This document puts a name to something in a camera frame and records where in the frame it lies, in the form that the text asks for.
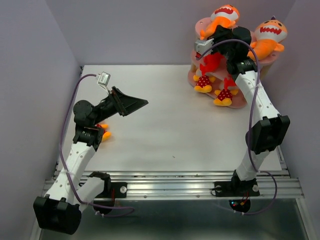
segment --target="white wall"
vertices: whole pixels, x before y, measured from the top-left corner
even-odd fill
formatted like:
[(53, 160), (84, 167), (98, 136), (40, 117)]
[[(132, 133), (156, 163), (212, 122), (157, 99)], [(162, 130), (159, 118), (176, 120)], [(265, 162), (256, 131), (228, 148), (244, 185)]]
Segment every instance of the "white wall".
[(282, 144), (288, 169), (298, 177), (320, 236), (320, 47), (315, 24), (320, 1), (297, 0), (285, 20), (285, 52), (263, 84), (291, 125)]
[(69, 46), (85, 64), (189, 64), (195, 24), (224, 5), (254, 30), (295, 0), (46, 0)]
[(45, 0), (0, 5), (0, 240), (27, 240), (80, 69)]

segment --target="robotic arm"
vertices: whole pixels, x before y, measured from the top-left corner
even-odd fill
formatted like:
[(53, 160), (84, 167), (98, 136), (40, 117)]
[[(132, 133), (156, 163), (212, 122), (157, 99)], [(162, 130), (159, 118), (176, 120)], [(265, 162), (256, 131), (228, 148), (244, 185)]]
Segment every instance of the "robotic arm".
[(79, 189), (81, 176), (102, 141), (104, 129), (96, 126), (101, 121), (119, 113), (127, 116), (148, 104), (147, 100), (123, 94), (116, 87), (107, 89), (110, 75), (103, 72), (97, 76), (98, 84), (107, 90), (108, 97), (94, 106), (86, 100), (78, 101), (73, 107), (75, 135), (71, 150), (52, 187), (44, 197), (37, 197), (33, 209), (40, 228), (73, 234), (81, 221), (82, 212), (99, 194), (111, 189), (110, 175), (93, 172)]
[[(207, 40), (197, 40), (194, 43), (194, 50), (202, 56), (216, 52), (224, 55), (227, 59), (228, 73), (242, 91), (247, 103), (254, 106), (254, 111), (250, 116), (250, 118), (252, 117), (250, 142), (248, 142), (249, 132), (247, 132), (245, 139), (251, 151), (253, 164), (258, 170), (268, 154), (282, 143), (290, 120), (288, 116), (281, 116), (271, 103), (261, 82), (258, 81), (256, 63), (247, 57), (248, 46), (239, 40), (249, 45), (251, 43), (250, 31), (240, 26), (229, 29), (219, 25), (215, 33)], [(259, 188), (256, 187), (258, 186), (257, 171), (250, 160), (249, 150), (247, 149), (245, 152), (231, 181), (214, 183), (217, 197), (243, 197), (245, 193), (249, 193), (252, 197), (260, 195)]]

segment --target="shark teeth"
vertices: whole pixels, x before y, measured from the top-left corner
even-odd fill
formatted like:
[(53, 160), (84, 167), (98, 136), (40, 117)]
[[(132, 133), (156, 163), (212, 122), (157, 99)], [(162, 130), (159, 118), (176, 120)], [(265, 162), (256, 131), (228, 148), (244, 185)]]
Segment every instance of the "shark teeth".
[(282, 30), (278, 27), (260, 27), (260, 33), (265, 33), (265, 32), (269, 32), (269, 33), (274, 33), (274, 34), (277, 34), (279, 35)]
[(226, 14), (232, 14), (234, 12), (233, 9), (231, 9), (230, 7), (222, 7), (222, 8), (219, 8), (218, 10), (216, 10), (214, 12), (214, 14), (217, 14), (217, 13), (226, 13)]

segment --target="glass surface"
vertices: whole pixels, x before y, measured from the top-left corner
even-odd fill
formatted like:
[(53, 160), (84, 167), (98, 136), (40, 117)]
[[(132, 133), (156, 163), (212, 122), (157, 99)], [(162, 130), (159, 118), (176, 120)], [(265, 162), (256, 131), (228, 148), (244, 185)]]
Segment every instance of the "glass surface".
[[(251, 212), (270, 200), (252, 200)], [(268, 211), (241, 216), (221, 209), (227, 200), (124, 201), (136, 211), (102, 218), (87, 208), (74, 235), (42, 231), (41, 240), (307, 240), (295, 199), (278, 199)]]

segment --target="white platform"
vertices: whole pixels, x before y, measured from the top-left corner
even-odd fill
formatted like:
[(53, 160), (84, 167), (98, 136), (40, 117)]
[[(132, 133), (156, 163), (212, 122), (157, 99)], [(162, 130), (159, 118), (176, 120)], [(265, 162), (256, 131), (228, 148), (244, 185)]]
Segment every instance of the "white platform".
[[(113, 137), (101, 143), (87, 171), (233, 171), (246, 151), (249, 107), (218, 107), (188, 84), (189, 65), (86, 65), (82, 75), (111, 74), (109, 87), (146, 99), (149, 104), (133, 114), (107, 119)], [(107, 96), (88, 77), (79, 86), (76, 101), (93, 105)], [(64, 156), (75, 133), (73, 114)], [(277, 152), (261, 170), (280, 171)]]

